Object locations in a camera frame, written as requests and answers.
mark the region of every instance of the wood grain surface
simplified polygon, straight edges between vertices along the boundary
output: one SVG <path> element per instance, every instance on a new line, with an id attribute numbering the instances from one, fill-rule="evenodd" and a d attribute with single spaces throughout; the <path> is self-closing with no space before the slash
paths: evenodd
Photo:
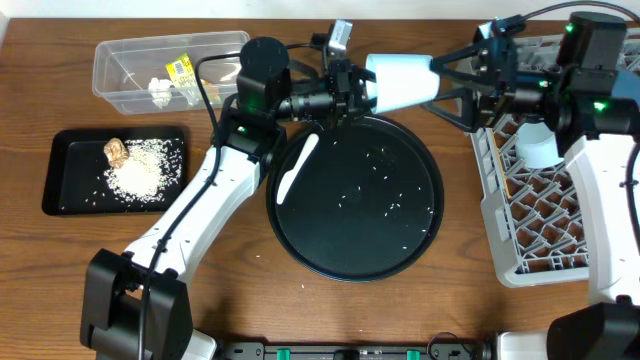
<path id="1" fill-rule="evenodd" d="M 105 40 L 245 30 L 306 42 L 329 21 L 14 19 L 0 53 L 0 358 L 91 359 L 79 343 L 87 264 L 100 248 L 121 252 L 159 214 L 50 217 L 40 209 L 51 140 L 63 129 L 179 125 L 192 176 L 211 134 L 205 111 L 124 116 L 91 91 L 96 46 Z M 473 21 L 356 21 L 349 48 L 443 55 L 467 44 Z M 534 23 L 524 35 L 556 34 Z M 318 64 L 317 53 L 295 57 Z M 411 108 L 390 117 L 434 155 L 445 215 L 433 245 L 410 268 L 368 284 L 325 279 L 292 259 L 274 236 L 263 184 L 231 217 L 199 267 L 190 298 L 198 329 L 220 339 L 271 343 L 422 343 L 439 331 L 478 338 L 546 329 L 587 305 L 587 283 L 521 289 L 494 273 L 480 213 L 482 188 L 471 142 Z"/>

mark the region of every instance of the green led light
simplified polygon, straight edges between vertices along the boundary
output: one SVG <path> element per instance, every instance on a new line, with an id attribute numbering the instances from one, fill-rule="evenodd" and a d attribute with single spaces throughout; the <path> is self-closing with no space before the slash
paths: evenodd
<path id="1" fill-rule="evenodd" d="M 602 111 L 607 108 L 607 104 L 596 101 L 593 103 L 593 108 L 597 111 Z"/>
<path id="2" fill-rule="evenodd" d="M 291 359 L 291 350 L 290 349 L 278 349 L 276 353 L 277 360 L 290 360 Z"/>
<path id="3" fill-rule="evenodd" d="M 407 360 L 420 360 L 420 351 L 407 350 Z"/>

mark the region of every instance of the yellow label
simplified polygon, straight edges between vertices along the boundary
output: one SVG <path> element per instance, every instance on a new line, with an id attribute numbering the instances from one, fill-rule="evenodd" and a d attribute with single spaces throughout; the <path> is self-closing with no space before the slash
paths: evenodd
<path id="1" fill-rule="evenodd" d="M 173 86 L 175 86 L 178 91 L 187 98 L 189 105 L 193 106 L 197 104 L 198 101 L 200 101 L 201 96 L 198 85 L 196 84 L 196 77 L 189 55 L 180 55 L 176 61 L 168 63 L 166 67 L 167 72 L 169 73 L 169 78 L 173 82 Z M 221 99 L 218 88 L 213 87 L 213 84 L 208 81 L 202 80 L 202 84 L 205 86 L 205 91 L 207 92 L 211 104 L 220 104 Z"/>

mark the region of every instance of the dish rack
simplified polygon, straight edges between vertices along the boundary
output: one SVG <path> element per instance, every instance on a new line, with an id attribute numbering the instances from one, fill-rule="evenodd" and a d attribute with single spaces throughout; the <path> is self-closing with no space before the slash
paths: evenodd
<path id="1" fill-rule="evenodd" d="M 520 70 L 559 71 L 562 35 L 516 39 Z M 627 33 L 620 69 L 640 72 L 640 30 Z M 471 72 L 470 60 L 459 69 Z M 573 182 L 560 163 L 528 169 L 515 153 L 518 123 L 505 115 L 470 134 L 484 199 L 480 203 L 496 275 L 507 287 L 586 280 L 589 253 Z"/>

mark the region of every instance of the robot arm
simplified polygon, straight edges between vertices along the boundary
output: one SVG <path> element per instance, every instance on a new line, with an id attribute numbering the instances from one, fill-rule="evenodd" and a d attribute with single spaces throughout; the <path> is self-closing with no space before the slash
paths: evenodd
<path id="1" fill-rule="evenodd" d="M 618 296 L 640 304 L 640 255 L 621 186 L 633 145 L 624 135 L 601 135 L 598 141 L 582 137 L 565 154 L 583 209 L 591 304 L 616 303 Z"/>
<path id="2" fill-rule="evenodd" d="M 198 173 L 180 197 L 149 231 L 127 247 L 125 252 L 133 254 L 131 260 L 135 264 L 149 266 L 158 239 L 205 183 L 211 174 L 215 156 L 215 149 L 211 147 Z M 174 230 L 156 271 L 163 273 L 172 269 L 177 272 L 178 280 L 189 285 L 200 260 L 224 224 L 238 206 L 253 195 L 259 184 L 260 164 L 251 161 L 246 153 L 224 146 L 216 185 L 208 188 Z"/>

